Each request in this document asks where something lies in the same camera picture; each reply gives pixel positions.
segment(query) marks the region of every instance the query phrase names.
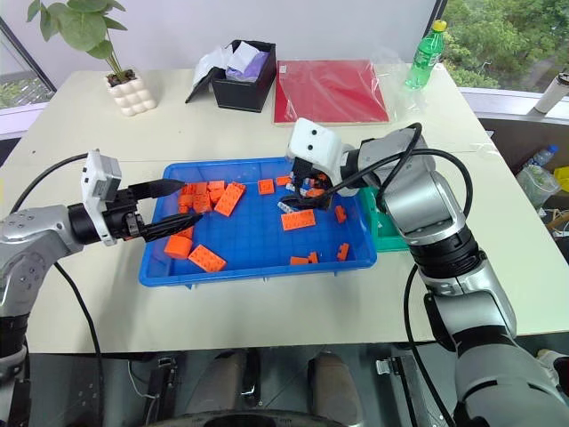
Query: red notebook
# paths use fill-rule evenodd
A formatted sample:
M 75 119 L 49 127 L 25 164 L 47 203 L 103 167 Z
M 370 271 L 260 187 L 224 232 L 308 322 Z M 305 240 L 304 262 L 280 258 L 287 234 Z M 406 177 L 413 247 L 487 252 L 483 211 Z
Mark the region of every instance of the red notebook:
M 368 60 L 280 60 L 275 123 L 299 117 L 324 124 L 387 122 L 373 64 Z

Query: window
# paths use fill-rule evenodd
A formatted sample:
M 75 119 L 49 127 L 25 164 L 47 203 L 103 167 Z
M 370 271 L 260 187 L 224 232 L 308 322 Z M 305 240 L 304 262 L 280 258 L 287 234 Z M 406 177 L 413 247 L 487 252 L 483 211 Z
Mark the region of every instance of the window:
M 458 86 L 542 93 L 569 62 L 569 0 L 448 0 L 443 19 Z
M 49 82 L 38 75 L 36 64 L 26 59 L 28 54 L 14 44 L 10 29 L 2 22 L 0 32 L 0 109 L 47 102 L 53 91 Z

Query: plant leaf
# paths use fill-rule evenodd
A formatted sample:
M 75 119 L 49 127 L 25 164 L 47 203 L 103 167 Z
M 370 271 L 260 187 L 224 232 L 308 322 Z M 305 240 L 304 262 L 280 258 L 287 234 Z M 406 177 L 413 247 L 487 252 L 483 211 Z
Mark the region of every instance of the plant leaf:
M 80 13 L 67 9 L 58 16 L 63 39 L 79 51 L 90 51 L 107 33 L 103 17 L 98 13 Z
M 108 40 L 103 40 L 90 51 L 87 51 L 93 58 L 105 60 L 113 52 L 113 45 Z
M 31 20 L 33 20 L 37 13 L 39 12 L 39 0 L 34 0 L 32 3 L 29 4 L 28 6 L 28 20 L 26 22 L 30 22 Z
M 118 9 L 119 11 L 126 12 L 126 9 L 124 8 L 124 6 L 121 5 L 120 3 L 118 3 L 117 0 L 108 0 L 107 3 L 111 8 L 114 7 L 115 9 Z
M 53 35 L 58 33 L 57 23 L 43 4 L 40 12 L 39 28 L 42 30 L 42 36 L 44 36 L 44 40 L 47 42 Z
M 69 0 L 68 6 L 78 12 L 98 12 L 107 7 L 107 0 Z
M 103 19 L 107 24 L 107 28 L 120 29 L 122 31 L 126 31 L 126 27 L 120 22 L 116 22 L 115 20 L 110 19 L 108 16 L 103 16 Z

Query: potted plant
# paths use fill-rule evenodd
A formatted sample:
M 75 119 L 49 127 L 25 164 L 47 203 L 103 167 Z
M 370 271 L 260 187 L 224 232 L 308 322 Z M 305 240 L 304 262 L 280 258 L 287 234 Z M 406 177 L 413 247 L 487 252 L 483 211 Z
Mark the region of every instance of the potted plant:
M 110 41 L 110 29 L 126 31 L 126 27 L 109 18 L 113 9 L 125 11 L 116 0 L 68 0 L 48 7 L 34 0 L 28 8 L 28 22 L 40 13 L 40 30 L 47 42 L 60 33 L 71 47 L 105 60 L 113 71 L 105 77 L 108 92 L 127 116 L 153 109 L 156 102 L 140 77 L 131 69 L 122 69 Z

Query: orange building block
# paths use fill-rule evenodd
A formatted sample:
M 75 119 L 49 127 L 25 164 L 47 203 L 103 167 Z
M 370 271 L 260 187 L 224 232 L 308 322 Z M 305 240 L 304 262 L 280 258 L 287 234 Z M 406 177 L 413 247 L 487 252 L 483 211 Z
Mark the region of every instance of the orange building block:
M 221 271 L 227 264 L 223 258 L 214 254 L 203 245 L 199 245 L 196 249 L 194 249 L 194 251 L 189 255 L 188 259 L 208 273 Z
M 203 214 L 204 212 L 210 212 L 212 210 L 212 202 L 208 193 L 194 195 L 194 210 L 198 214 Z
M 348 219 L 346 209 L 344 209 L 343 206 L 337 205 L 334 211 L 336 212 L 336 220 L 338 220 L 338 223 L 342 224 Z
M 196 194 L 196 184 L 186 184 L 182 187 L 181 194 Z
M 205 194 L 207 193 L 207 182 L 196 182 L 196 193 L 195 194 Z
M 180 206 L 192 207 L 193 202 L 194 202 L 193 194 L 181 194 L 178 197 L 178 205 Z
M 259 194 L 273 194 L 275 192 L 275 184 L 273 180 L 260 180 L 257 181 L 257 187 L 259 188 Z
M 302 265 L 308 263 L 309 263 L 308 258 L 302 258 L 300 256 L 291 256 L 291 265 Z
M 168 238 L 168 243 L 166 243 L 164 253 L 170 258 L 185 260 L 188 258 L 189 250 L 191 248 L 192 241 L 189 238 L 173 235 Z
M 284 231 L 317 225 L 317 220 L 314 217 L 314 211 L 312 209 L 292 213 L 283 213 L 281 215 L 281 222 L 283 223 Z
M 318 254 L 316 252 L 311 252 L 309 255 L 309 261 L 312 264 L 318 264 Z
M 293 182 L 291 180 L 291 177 L 286 175 L 286 176 L 277 176 L 276 178 L 276 185 L 286 185 L 289 182 Z
M 308 197 L 316 197 L 316 196 L 320 196 L 321 194 L 324 194 L 324 190 L 323 189 L 309 189 L 306 192 L 306 195 Z
M 244 192 L 245 185 L 239 184 L 238 182 L 231 182 L 223 192 L 220 201 L 217 202 L 215 212 L 230 216 Z
M 342 243 L 340 245 L 340 249 L 338 250 L 338 254 L 336 255 L 338 261 L 346 261 L 346 258 L 348 258 L 348 250 L 349 250 L 349 245 L 347 243 Z
M 212 201 L 212 203 L 217 203 L 220 201 L 221 196 L 223 196 L 223 193 L 225 192 L 224 189 L 214 189 L 212 191 L 210 191 L 210 200 Z
M 175 236 L 180 236 L 183 238 L 189 238 L 190 240 L 194 237 L 194 226 L 192 225 L 190 228 L 182 230 L 179 233 L 176 233 Z
M 225 181 L 209 181 L 207 183 L 207 189 L 210 191 L 225 189 Z

